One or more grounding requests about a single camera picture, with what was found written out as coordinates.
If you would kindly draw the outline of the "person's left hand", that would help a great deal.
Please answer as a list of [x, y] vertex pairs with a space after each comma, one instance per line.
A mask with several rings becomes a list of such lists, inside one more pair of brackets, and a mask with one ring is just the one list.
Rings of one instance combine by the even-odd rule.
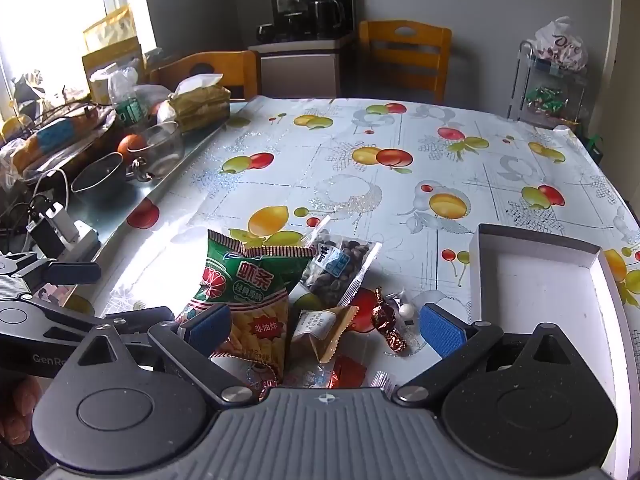
[[1, 386], [1, 437], [10, 445], [24, 444], [32, 431], [32, 415], [42, 395], [32, 376]]

